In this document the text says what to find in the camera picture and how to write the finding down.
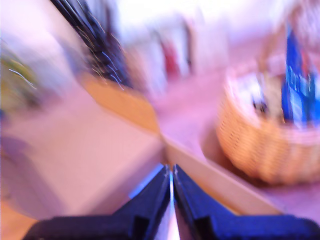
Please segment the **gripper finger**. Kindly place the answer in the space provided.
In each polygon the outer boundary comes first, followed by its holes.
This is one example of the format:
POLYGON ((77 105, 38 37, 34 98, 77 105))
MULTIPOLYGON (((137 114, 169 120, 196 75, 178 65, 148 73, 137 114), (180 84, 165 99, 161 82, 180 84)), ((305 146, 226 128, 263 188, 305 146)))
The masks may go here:
POLYGON ((179 166, 173 166, 173 192, 181 218, 193 239, 229 239, 223 233, 235 215, 209 196, 179 166))
POLYGON ((117 233, 114 239, 153 239, 170 202, 170 168, 168 165, 113 216, 117 233))

